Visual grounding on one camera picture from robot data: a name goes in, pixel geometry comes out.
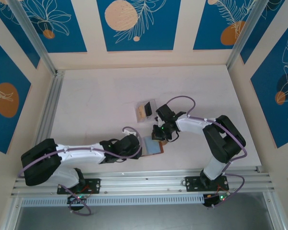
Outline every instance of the transparent container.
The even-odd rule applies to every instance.
[[[157,116],[157,105],[154,99],[139,102],[135,106],[137,122],[154,121]]]

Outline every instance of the metal base plate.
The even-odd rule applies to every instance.
[[[218,185],[221,186],[226,191],[229,190],[226,176],[219,176],[218,178],[216,178],[213,181],[214,183],[209,187],[209,189],[206,189],[204,187],[200,178],[201,178],[200,176],[185,177],[187,192],[217,191]]]
[[[86,188],[81,192],[81,194],[99,194],[100,181],[100,179],[85,179]],[[58,187],[57,194],[70,195],[70,193],[62,187]]]

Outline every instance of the blue cloth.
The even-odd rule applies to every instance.
[[[148,155],[153,155],[161,152],[159,142],[152,140],[152,137],[150,136],[144,137],[144,142]]]

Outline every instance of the purple cable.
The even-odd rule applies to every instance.
[[[195,119],[195,120],[201,120],[201,121],[207,121],[207,122],[210,122],[210,123],[213,123],[215,124],[216,126],[219,126],[221,129],[223,129],[238,145],[239,147],[242,149],[242,151],[244,152],[244,155],[243,156],[239,156],[239,157],[235,157],[234,159],[231,159],[227,165],[225,166],[225,168],[223,169],[222,172],[225,172],[225,170],[230,166],[230,164],[233,162],[233,161],[236,161],[238,159],[241,159],[241,158],[245,158],[247,157],[248,153],[246,151],[246,149],[244,148],[244,146],[240,143],[240,141],[238,141],[238,139],[232,135],[231,132],[229,132],[224,126],[222,126],[221,124],[219,124],[218,122],[215,122],[213,120],[209,120],[209,119],[204,119],[204,118],[201,118],[201,117],[195,117],[195,116],[189,116],[189,118],[191,119]]]
[[[130,127],[130,126],[124,127],[124,128],[122,129],[122,131],[124,131],[124,130],[127,129],[127,128],[133,130],[133,131],[136,133],[136,137],[139,139],[140,147],[139,147],[139,149],[136,151],[135,154],[133,154],[133,155],[131,155],[131,156],[125,157],[125,156],[120,156],[120,155],[117,155],[117,154],[115,154],[115,153],[113,153],[113,152],[109,152],[109,151],[106,151],[106,150],[103,150],[103,149],[95,149],[95,148],[94,148],[93,150],[95,150],[95,151],[100,151],[100,152],[103,152],[103,153],[107,153],[107,154],[110,154],[110,155],[112,155],[112,156],[114,156],[114,157],[117,157],[117,158],[120,158],[120,159],[127,159],[127,158],[135,157],[135,156],[140,152],[140,150],[142,149],[142,138],[141,138],[139,132],[138,132],[137,130],[135,130],[134,128]],[[22,168],[22,169],[20,170],[20,172],[18,173],[18,177],[19,177],[19,178],[24,178],[24,176],[21,176],[21,174],[22,174],[24,171],[26,171],[28,168],[32,167],[33,165],[35,165],[36,163],[42,161],[42,160],[45,159],[45,158],[49,158],[49,157],[51,157],[51,156],[53,156],[53,155],[55,155],[55,154],[58,154],[58,153],[64,152],[64,151],[79,151],[79,150],[91,150],[91,148],[90,148],[90,147],[69,148],[69,149],[67,149],[67,150],[66,150],[66,149],[65,149],[65,150],[62,149],[62,150],[58,150],[58,151],[54,151],[54,152],[48,153],[48,154],[46,154],[46,155],[44,155],[44,156],[36,159],[35,161],[32,161],[30,164],[28,164],[28,165],[26,165],[24,168]],[[71,208],[72,202],[71,202],[70,205],[69,205],[69,209],[72,211],[72,213],[74,213],[74,214],[76,214],[76,215],[79,215],[79,216],[90,216],[90,215],[92,214],[91,209],[89,208],[89,206],[87,206],[81,199],[79,199],[76,194],[74,194],[74,193],[73,193],[71,190],[69,190],[67,187],[65,187],[65,186],[63,186],[63,185],[61,185],[61,186],[62,186],[62,188],[64,188],[67,192],[69,192],[73,197],[75,197],[78,201],[80,201],[80,202],[89,210],[89,212],[90,212],[89,214],[82,214],[82,213],[78,213],[78,212],[72,211],[72,208]]]
[[[126,126],[126,127],[123,128],[123,131],[124,131],[125,129],[127,129],[127,128],[132,129],[132,130],[137,134],[137,137],[138,137],[139,142],[140,142],[140,147],[139,147],[139,149],[136,151],[135,154],[133,154],[133,155],[131,155],[131,156],[128,156],[128,157],[124,157],[124,156],[120,156],[120,155],[117,155],[117,154],[115,154],[115,153],[113,153],[113,152],[109,152],[109,151],[106,151],[106,150],[103,150],[103,149],[95,149],[95,148],[94,148],[93,150],[95,150],[95,151],[100,151],[100,152],[104,152],[104,153],[110,154],[110,155],[112,155],[112,156],[114,156],[114,157],[117,157],[117,158],[120,158],[120,159],[127,159],[127,158],[135,157],[135,156],[140,152],[140,150],[141,150],[141,148],[142,148],[142,138],[141,138],[139,132],[138,132],[137,130],[135,130],[134,128],[132,128],[132,127]],[[81,147],[81,148],[69,148],[69,149],[67,149],[67,151],[79,151],[79,150],[91,150],[91,148],[90,148],[90,147]],[[24,176],[21,176],[21,174],[22,174],[24,171],[26,171],[28,168],[32,167],[33,165],[35,165],[36,163],[42,161],[42,160],[45,159],[45,158],[51,157],[51,156],[53,156],[53,155],[55,155],[55,154],[58,154],[58,153],[64,152],[64,151],[65,151],[64,149],[58,150],[58,151],[54,151],[54,152],[48,153],[48,154],[46,154],[46,155],[44,155],[44,156],[36,159],[35,161],[32,161],[30,164],[26,165],[23,169],[20,170],[20,172],[18,173],[18,177],[19,177],[19,178],[24,178]]]
[[[191,109],[188,110],[187,112],[187,116],[189,115],[189,113],[195,108],[195,105],[196,105],[196,102],[193,98],[189,97],[189,96],[184,96],[184,95],[181,95],[181,96],[177,96],[177,97],[173,97],[172,99],[170,99],[168,102],[166,102],[166,104],[170,103],[171,101],[173,101],[174,99],[176,98],[181,98],[181,97],[184,97],[184,98],[188,98],[190,99],[191,101],[193,101],[193,106]]]
[[[223,202],[220,202],[220,203],[218,203],[218,204],[216,204],[216,205],[214,205],[214,206],[212,206],[212,207],[210,207],[210,208],[215,208],[215,207],[217,207],[217,206],[220,206],[220,205],[223,204],[225,201],[227,201],[228,199],[230,199],[231,197],[233,197],[235,194],[237,194],[237,192],[244,186],[245,179],[244,179],[243,176],[236,175],[236,174],[229,174],[229,173],[225,173],[224,175],[225,175],[225,176],[236,176],[236,177],[240,177],[240,178],[242,179],[242,183],[241,183],[240,187],[237,188],[237,190],[236,190],[234,193],[232,193],[231,195],[229,195]]]
[[[63,186],[63,185],[61,185],[61,187],[64,188],[67,192],[69,192],[73,197],[75,197],[76,200],[78,200],[81,204],[83,204],[84,207],[86,207],[86,209],[89,211],[89,213],[87,213],[87,214],[73,211],[73,210],[72,210],[72,204],[73,204],[74,201],[75,201],[75,200],[73,200],[73,201],[69,204],[69,206],[68,206],[68,208],[69,208],[69,210],[71,211],[71,213],[76,214],[76,215],[78,215],[78,216],[83,216],[83,217],[88,217],[88,216],[92,215],[92,211],[91,211],[90,207],[89,207],[85,202],[83,202],[75,193],[73,193],[73,192],[72,192],[71,190],[69,190],[67,187],[65,187],[65,186]]]
[[[189,113],[195,108],[195,105],[196,105],[196,102],[193,98],[189,97],[189,96],[177,96],[177,97],[173,97],[172,99],[170,99],[166,104],[168,104],[169,102],[173,101],[174,99],[176,98],[181,98],[181,97],[184,97],[184,98],[188,98],[190,99],[191,101],[193,101],[193,106],[192,108],[187,112],[187,116],[190,118],[190,119],[195,119],[195,120],[201,120],[201,121],[207,121],[207,122],[210,122],[212,124],[215,124],[216,126],[220,127],[222,130],[224,130],[238,145],[239,147],[242,149],[242,151],[244,152],[244,155],[243,156],[240,156],[240,157],[235,157],[234,159],[230,160],[228,162],[228,164],[224,167],[224,169],[222,170],[222,173],[225,172],[225,170],[230,166],[230,164],[235,161],[235,160],[238,160],[238,159],[242,159],[242,158],[245,158],[247,157],[248,153],[246,151],[246,149],[244,148],[244,146],[239,142],[239,140],[234,136],[232,135],[232,133],[230,131],[228,131],[224,126],[222,126],[221,124],[219,124],[218,122],[215,122],[213,120],[209,120],[209,119],[204,119],[204,118],[201,118],[201,117],[195,117],[195,116],[190,116]],[[236,175],[236,174],[227,174],[225,173],[224,175],[226,176],[236,176],[236,177],[240,177],[242,179],[242,184],[240,185],[240,187],[233,193],[231,194],[228,198],[232,197],[233,195],[235,195],[243,186],[244,186],[244,183],[245,183],[245,179],[243,176],[240,176],[240,175]],[[215,197],[217,195],[214,195],[214,196],[211,196],[211,197],[206,197],[205,199],[209,199],[209,198],[212,198],[212,197]],[[220,202],[219,204],[217,205],[214,205],[214,207],[217,207],[219,205],[223,204],[223,202]]]

